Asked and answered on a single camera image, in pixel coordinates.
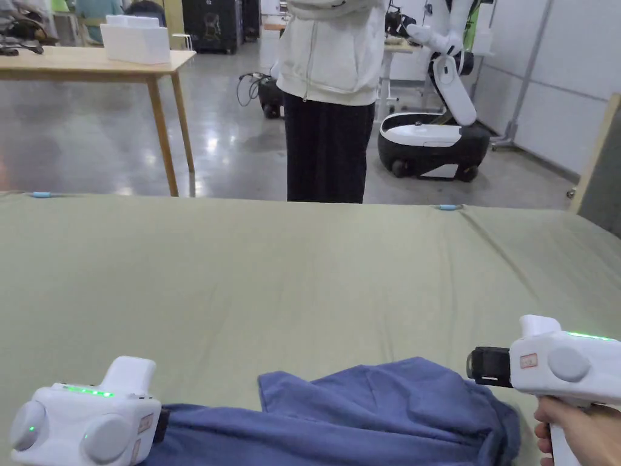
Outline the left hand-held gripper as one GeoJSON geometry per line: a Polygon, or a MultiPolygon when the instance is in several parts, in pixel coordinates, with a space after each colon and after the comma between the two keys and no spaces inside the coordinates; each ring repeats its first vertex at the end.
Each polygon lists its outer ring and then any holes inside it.
{"type": "Polygon", "coordinates": [[[99,385],[38,388],[10,429],[18,465],[137,465],[161,443],[169,410],[150,394],[156,363],[121,356],[99,385]]]}

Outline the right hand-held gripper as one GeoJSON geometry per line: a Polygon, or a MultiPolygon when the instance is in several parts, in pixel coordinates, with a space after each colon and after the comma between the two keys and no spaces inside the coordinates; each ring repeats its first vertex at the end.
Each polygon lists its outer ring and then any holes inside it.
{"type": "MultiPolygon", "coordinates": [[[[553,397],[585,411],[601,405],[620,411],[620,342],[565,331],[551,317],[520,318],[522,335],[507,348],[478,346],[467,358],[467,376],[479,385],[553,397]]],[[[549,427],[555,465],[580,465],[559,425],[549,427]]]]}

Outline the person's right hand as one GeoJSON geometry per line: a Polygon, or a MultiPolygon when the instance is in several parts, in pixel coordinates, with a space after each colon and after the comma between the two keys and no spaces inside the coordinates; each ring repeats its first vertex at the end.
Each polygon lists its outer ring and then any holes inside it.
{"type": "Polygon", "coordinates": [[[557,462],[551,425],[562,428],[580,465],[620,465],[620,411],[601,405],[582,411],[562,400],[541,397],[534,418],[538,422],[534,429],[537,445],[544,454],[541,465],[557,462]]]}

